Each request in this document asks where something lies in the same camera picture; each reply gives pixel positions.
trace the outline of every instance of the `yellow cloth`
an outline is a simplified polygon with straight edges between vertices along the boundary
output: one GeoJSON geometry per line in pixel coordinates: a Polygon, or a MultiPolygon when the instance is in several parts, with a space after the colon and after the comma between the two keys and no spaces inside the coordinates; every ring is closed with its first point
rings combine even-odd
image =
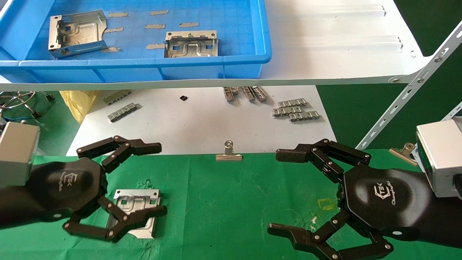
{"type": "Polygon", "coordinates": [[[90,111],[91,105],[98,94],[97,90],[93,91],[59,91],[64,103],[69,107],[72,115],[79,124],[82,124],[85,116],[90,111]]]}

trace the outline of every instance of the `metal bracket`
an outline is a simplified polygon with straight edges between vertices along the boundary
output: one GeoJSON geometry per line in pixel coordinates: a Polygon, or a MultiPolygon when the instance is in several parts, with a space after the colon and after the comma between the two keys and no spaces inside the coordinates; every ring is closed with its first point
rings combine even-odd
{"type": "Polygon", "coordinates": [[[462,21],[449,34],[446,40],[441,44],[438,50],[433,54],[432,59],[428,62],[417,76],[403,89],[393,103],[388,107],[385,113],[379,118],[375,125],[369,130],[364,138],[358,143],[356,149],[364,150],[377,137],[377,135],[387,126],[395,115],[404,107],[404,105],[414,96],[414,94],[423,86],[423,84],[436,72],[445,60],[457,49],[462,43],[462,21]]]}
{"type": "MultiPolygon", "coordinates": [[[[160,205],[160,190],[116,190],[114,204],[127,215],[137,210],[155,208],[160,205]]],[[[116,218],[109,215],[106,228],[111,229],[117,223],[116,218]]],[[[144,227],[132,229],[128,233],[139,239],[152,239],[154,237],[155,225],[156,217],[151,217],[144,227]]]]}
{"type": "Polygon", "coordinates": [[[164,58],[218,56],[217,31],[169,31],[164,58]]]}
{"type": "Polygon", "coordinates": [[[228,140],[225,142],[225,154],[215,155],[216,161],[242,161],[242,155],[235,155],[233,153],[233,142],[228,140]]]}
{"type": "Polygon", "coordinates": [[[417,166],[417,162],[414,161],[412,158],[411,158],[411,152],[414,150],[415,148],[415,145],[410,143],[410,142],[407,142],[403,149],[401,150],[398,150],[396,148],[390,148],[390,152],[391,154],[395,155],[396,157],[400,158],[401,160],[411,164],[412,166],[417,166]]]}
{"type": "Polygon", "coordinates": [[[50,17],[48,50],[56,57],[65,57],[105,49],[107,28],[102,10],[50,17]]]}

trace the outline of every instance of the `screw hole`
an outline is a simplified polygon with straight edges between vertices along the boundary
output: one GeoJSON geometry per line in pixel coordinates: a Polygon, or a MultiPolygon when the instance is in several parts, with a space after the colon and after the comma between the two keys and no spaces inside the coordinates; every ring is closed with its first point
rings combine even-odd
{"type": "Polygon", "coordinates": [[[378,126],[382,126],[385,123],[385,121],[387,120],[386,119],[382,120],[378,126]]]}

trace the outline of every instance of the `blue plastic tray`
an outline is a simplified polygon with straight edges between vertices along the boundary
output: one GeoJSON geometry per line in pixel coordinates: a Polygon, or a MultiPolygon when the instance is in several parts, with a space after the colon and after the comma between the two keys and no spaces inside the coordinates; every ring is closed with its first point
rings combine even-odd
{"type": "Polygon", "coordinates": [[[264,0],[13,0],[0,19],[0,75],[20,83],[106,83],[151,80],[258,78],[271,60],[264,0]],[[103,10],[109,47],[55,59],[48,51],[49,17],[103,10]],[[169,10],[149,15],[150,11],[169,10]],[[110,12],[128,16],[110,18],[110,12]],[[199,26],[180,28],[180,23],[199,26]],[[165,29],[145,29],[165,24],[165,29]],[[217,30],[218,57],[163,58],[167,31],[217,30]]]}

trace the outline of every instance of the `robotic hand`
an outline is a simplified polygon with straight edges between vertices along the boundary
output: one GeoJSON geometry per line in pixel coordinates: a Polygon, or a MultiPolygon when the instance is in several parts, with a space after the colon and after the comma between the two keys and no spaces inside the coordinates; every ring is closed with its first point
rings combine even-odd
{"type": "Polygon", "coordinates": [[[276,160],[311,162],[333,183],[339,183],[340,212],[316,232],[269,224],[268,233],[288,238],[295,250],[321,260],[381,259],[393,251],[384,236],[462,248],[462,200],[437,198],[424,173],[371,168],[371,155],[327,139],[299,144],[294,150],[279,149],[276,160]],[[344,173],[329,157],[354,167],[344,173]],[[326,240],[345,224],[372,244],[338,251],[330,247],[326,240]]]}
{"type": "Polygon", "coordinates": [[[70,219],[63,224],[71,235],[117,242],[129,230],[144,227],[151,217],[167,214],[164,206],[127,215],[105,197],[106,173],[111,173],[130,155],[156,154],[160,143],[145,144],[120,136],[79,148],[78,161],[50,162],[33,166],[24,186],[0,189],[0,229],[34,222],[70,219]],[[102,165],[91,160],[114,151],[102,165]],[[103,207],[117,219],[111,229],[80,224],[80,220],[103,207]]]}

